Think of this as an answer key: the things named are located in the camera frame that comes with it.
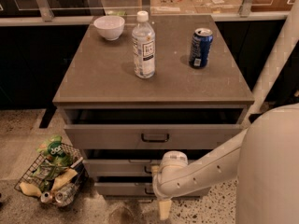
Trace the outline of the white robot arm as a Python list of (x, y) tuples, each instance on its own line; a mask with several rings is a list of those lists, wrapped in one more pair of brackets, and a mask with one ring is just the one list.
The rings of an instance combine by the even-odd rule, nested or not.
[(193, 163), (169, 151), (151, 171), (161, 220), (174, 197), (236, 178), (235, 224), (299, 224), (299, 104), (263, 113)]

